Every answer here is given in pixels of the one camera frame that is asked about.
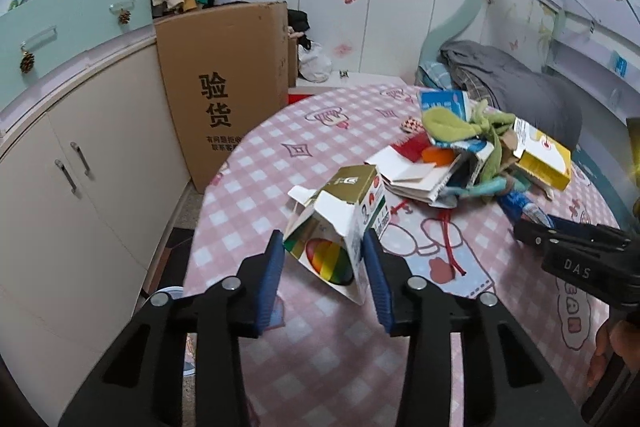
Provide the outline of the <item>person right hand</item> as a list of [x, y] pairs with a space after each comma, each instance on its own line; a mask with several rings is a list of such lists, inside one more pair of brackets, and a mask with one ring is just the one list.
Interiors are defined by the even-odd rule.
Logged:
[[631, 372], [640, 367], [640, 331], [637, 326], [625, 320], [608, 319], [600, 327], [596, 336], [596, 350], [590, 361], [587, 385], [593, 387], [602, 378], [608, 364], [606, 354], [612, 351], [621, 357]]

